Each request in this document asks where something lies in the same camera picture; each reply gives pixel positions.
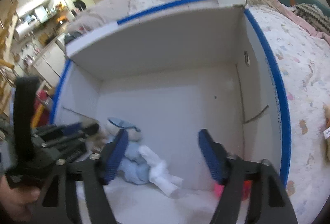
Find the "person left hand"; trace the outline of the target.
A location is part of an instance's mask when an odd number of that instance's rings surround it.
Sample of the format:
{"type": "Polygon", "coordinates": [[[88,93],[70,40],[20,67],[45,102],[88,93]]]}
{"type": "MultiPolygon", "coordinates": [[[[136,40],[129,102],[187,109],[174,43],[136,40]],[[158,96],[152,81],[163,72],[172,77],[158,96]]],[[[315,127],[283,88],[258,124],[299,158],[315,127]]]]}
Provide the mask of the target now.
{"type": "Polygon", "coordinates": [[[11,189],[5,176],[1,177],[1,206],[10,219],[15,222],[28,222],[32,214],[28,208],[38,200],[40,189],[30,186],[19,186],[11,189]]]}

